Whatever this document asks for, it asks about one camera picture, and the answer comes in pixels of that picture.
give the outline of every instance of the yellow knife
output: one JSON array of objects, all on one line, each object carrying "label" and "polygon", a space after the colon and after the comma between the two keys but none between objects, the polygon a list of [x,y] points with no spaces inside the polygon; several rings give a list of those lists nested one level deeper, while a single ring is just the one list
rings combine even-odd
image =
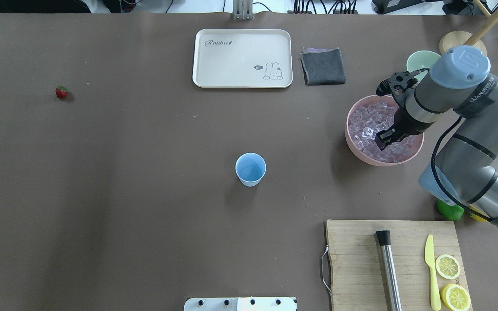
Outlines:
[{"label": "yellow knife", "polygon": [[437,275],[435,274],[435,256],[433,254],[433,235],[428,235],[424,250],[425,263],[429,267],[429,303],[435,311],[441,310],[441,299],[439,298],[439,287],[437,287]]}]

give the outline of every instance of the cutting board handle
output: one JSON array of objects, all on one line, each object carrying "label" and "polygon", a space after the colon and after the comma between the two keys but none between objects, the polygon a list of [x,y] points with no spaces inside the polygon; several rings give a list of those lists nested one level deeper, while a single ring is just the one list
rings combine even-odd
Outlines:
[{"label": "cutting board handle", "polygon": [[[330,248],[328,247],[328,244],[326,244],[326,250],[324,250],[324,254],[322,254],[322,258],[320,259],[320,272],[322,272],[322,282],[326,286],[326,289],[328,290],[328,294],[330,294],[330,297],[332,296],[332,289],[328,286],[326,283],[326,278],[324,277],[324,257],[326,254],[330,252]],[[328,260],[328,269],[332,269],[330,266],[330,260]]]}]

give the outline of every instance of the gray cloth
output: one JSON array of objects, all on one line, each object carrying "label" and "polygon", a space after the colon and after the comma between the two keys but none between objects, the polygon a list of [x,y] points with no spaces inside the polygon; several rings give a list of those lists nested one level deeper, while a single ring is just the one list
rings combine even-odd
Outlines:
[{"label": "gray cloth", "polygon": [[311,49],[301,53],[301,62],[308,85],[344,84],[342,51]]}]

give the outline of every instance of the white floor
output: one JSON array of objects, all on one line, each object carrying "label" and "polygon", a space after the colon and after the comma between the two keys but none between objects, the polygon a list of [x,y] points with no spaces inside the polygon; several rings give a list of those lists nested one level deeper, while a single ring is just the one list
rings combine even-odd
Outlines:
[{"label": "white floor", "polygon": [[[109,10],[103,5],[102,0],[83,0],[93,13],[108,13]],[[169,13],[205,13],[205,12],[232,12],[233,0],[137,0],[136,10],[146,10],[154,13],[164,13],[168,10]],[[326,9],[334,4],[334,0],[322,0],[326,5]],[[372,0],[355,0],[356,10],[358,14],[376,14],[372,9]],[[273,12],[286,13],[288,10],[293,10],[294,0],[256,0],[268,6]],[[324,14],[324,7],[320,0],[313,0],[318,14]],[[488,0],[490,8],[494,8],[498,0]],[[409,6],[389,14],[397,15],[444,15],[442,10],[443,2],[423,2],[415,6]],[[267,11],[265,6],[260,4],[253,5],[253,12],[258,13]]]}]

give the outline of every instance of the blue cup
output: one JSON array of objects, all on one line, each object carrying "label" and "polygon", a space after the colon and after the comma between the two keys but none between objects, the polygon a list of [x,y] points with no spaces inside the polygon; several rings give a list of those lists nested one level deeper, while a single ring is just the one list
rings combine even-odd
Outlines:
[{"label": "blue cup", "polygon": [[243,185],[253,187],[266,173],[265,160],[256,153],[246,153],[237,159],[236,173]]}]

